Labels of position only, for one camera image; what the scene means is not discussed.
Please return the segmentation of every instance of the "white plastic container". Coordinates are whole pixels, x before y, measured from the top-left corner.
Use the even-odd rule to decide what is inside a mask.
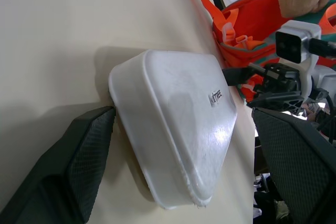
[[[109,89],[155,201],[206,206],[237,116],[217,59],[148,50],[114,67]]]

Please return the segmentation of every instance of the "beige table surface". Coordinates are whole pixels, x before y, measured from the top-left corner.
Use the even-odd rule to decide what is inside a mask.
[[[0,210],[76,116],[111,104],[107,76],[146,49],[218,56],[198,0],[0,0]],[[148,201],[114,128],[89,223],[252,223],[254,127],[238,119],[208,207]]]

